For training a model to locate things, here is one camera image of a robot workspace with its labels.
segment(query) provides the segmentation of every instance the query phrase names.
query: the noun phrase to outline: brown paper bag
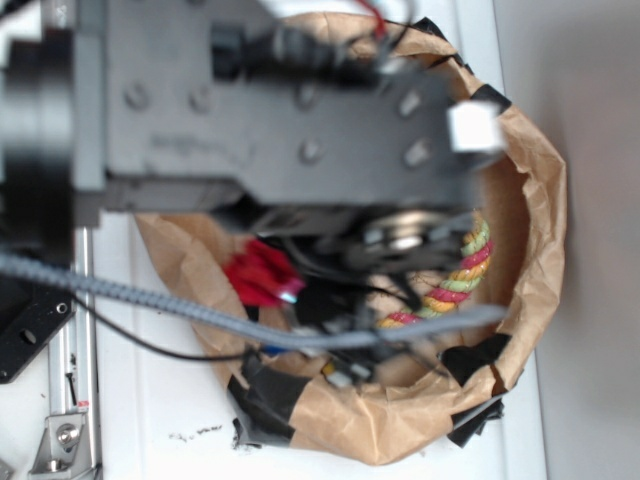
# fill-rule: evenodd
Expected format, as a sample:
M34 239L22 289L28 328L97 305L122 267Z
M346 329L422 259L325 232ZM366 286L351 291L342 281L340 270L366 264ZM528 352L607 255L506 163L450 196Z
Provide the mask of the brown paper bag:
M331 42L371 29L370 18L347 14L311 14L287 21ZM397 34L400 28L389 25L391 34ZM368 57L374 49L362 41L353 46L353 53ZM458 101L496 95L461 64L455 49L436 35L412 29L397 53L413 56L425 68L447 75ZM395 385L342 389L328 384L319 374L326 359L282 355L269 364L269 375L276 376L269 377L272 389L262 392L260 401L273 402L274 418L286 425L279 432L284 443L329 451L372 465L385 464L448 434L457 414L473 410L514 387L558 306L564 269L567 184L565 163L544 135L506 99L499 94L496 98L502 101L500 122L508 145L506 156L482 174L483 213L491 226L495 251L491 269L474 296L477 302L508 306L509 313L497 329L448 337L439 347L472 346L482 339L492 342L496 338L504 339L506 345L501 345L494 363L478 368L460 383L452 376L425 370L416 373L414 369ZM138 218L138 225L169 290L236 316L246 316L220 267L242 249L243 238L227 235L203 215L144 215ZM260 320L286 328L275 310L262 311ZM194 330L209 354L243 349L243 340L224 332L201 325L194 325ZM253 387L245 377L251 369L245 365L243 375L240 367L236 362L217 365L215 369L223 385L249 392L250 397ZM251 368L256 375L267 372L262 366ZM398 373L397 366L392 370ZM297 401L291 405L278 404L278 395L290 387L286 377L282 377L282 385L278 384L279 374L306 377L303 383L296 384ZM259 419L249 418L254 420L259 423Z

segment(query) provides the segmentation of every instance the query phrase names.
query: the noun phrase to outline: colorful rope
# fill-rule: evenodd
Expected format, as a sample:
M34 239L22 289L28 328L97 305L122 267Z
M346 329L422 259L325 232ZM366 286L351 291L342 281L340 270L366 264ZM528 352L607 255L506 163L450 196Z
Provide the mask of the colorful rope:
M378 328L397 328L429 318L436 318L455 310L480 284L489 269L493 242L489 224L479 213L475 215L476 226L464 236L460 270L452 272L446 280L422 299L423 307L417 312L403 309L378 322Z

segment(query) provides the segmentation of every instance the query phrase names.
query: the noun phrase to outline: red wire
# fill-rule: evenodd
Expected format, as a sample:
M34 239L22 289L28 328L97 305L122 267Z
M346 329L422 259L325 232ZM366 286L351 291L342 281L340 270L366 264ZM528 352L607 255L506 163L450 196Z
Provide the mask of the red wire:
M380 10L378 10L378 8L371 5L371 3L368 0L356 0L356 2L362 5L364 8L366 8L373 14L373 16L376 18L376 29L375 29L376 37L378 39L383 38L387 34L387 25L384 21L384 18L382 17L382 14L380 13Z

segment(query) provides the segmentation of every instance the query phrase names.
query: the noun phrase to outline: black metal bracket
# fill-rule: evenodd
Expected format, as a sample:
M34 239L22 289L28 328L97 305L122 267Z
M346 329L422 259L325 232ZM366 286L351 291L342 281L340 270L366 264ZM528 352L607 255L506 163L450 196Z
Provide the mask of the black metal bracket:
M0 385L13 382L72 315L71 295L0 278Z

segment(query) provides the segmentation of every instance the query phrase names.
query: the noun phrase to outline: gray wall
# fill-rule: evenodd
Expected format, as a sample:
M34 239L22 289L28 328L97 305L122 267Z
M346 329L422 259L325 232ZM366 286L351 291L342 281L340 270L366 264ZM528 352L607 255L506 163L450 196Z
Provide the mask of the gray wall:
M494 1L506 92L569 163L563 300L538 349L550 478L640 478L640 2Z

